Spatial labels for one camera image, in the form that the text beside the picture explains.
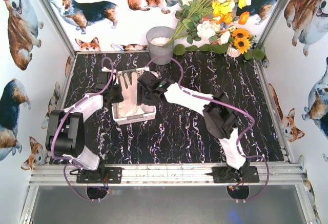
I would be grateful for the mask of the white plastic storage basket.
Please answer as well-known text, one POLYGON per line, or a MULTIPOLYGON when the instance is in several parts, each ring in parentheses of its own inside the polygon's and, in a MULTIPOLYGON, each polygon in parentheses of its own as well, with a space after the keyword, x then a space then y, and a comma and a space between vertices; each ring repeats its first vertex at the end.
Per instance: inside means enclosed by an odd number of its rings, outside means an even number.
MULTIPOLYGON (((119 71, 119 72, 117 72, 118 83, 120 84, 119 77, 121 75, 123 75, 124 73, 136 72, 137 76, 139 78, 145 71, 149 71, 149 70, 150 69, 148 67, 143 67, 143 68, 137 68, 137 69, 132 69, 132 70, 119 71)), ((112 104, 112 116, 113 116, 114 121, 118 125, 125 125, 125 124, 129 124, 129 123, 136 123, 136 122, 141 122, 141 121, 152 120, 156 116, 156 107, 155 106, 143 105, 146 110, 146 114, 119 118, 117 115, 118 104, 119 103, 112 104)))

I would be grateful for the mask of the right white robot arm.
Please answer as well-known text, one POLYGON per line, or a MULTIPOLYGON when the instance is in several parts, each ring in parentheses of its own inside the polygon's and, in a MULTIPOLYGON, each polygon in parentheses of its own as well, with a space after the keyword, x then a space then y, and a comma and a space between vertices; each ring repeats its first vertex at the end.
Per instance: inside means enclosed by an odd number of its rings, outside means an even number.
POLYGON ((239 171, 250 165, 237 141, 236 110, 228 104, 224 94, 213 95, 193 91, 173 80, 161 80, 150 71, 145 71, 137 81, 138 104, 152 106, 165 101, 199 113, 204 118, 207 131, 219 140, 227 165, 239 171))

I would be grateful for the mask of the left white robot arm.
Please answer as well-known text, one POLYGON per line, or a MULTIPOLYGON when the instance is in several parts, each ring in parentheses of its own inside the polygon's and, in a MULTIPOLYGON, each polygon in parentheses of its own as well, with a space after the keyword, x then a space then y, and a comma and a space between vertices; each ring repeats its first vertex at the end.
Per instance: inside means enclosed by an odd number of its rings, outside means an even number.
POLYGON ((75 104, 51 112, 46 136, 46 149, 51 157, 96 171, 100 157, 86 146, 85 121, 104 105, 121 101, 123 96, 116 69, 102 68, 95 89, 84 94, 75 104))

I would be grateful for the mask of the white glove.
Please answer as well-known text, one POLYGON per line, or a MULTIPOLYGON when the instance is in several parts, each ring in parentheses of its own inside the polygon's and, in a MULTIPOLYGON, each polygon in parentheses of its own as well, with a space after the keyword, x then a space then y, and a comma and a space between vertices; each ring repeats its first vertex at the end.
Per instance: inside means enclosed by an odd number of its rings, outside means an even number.
POLYGON ((130 101, 123 101, 118 104, 117 115, 119 118, 146 114, 143 105, 138 106, 136 103, 130 101))
POLYGON ((124 73, 119 77, 124 98, 124 101, 121 102, 123 106, 134 106, 137 104, 137 79, 136 72, 124 73))

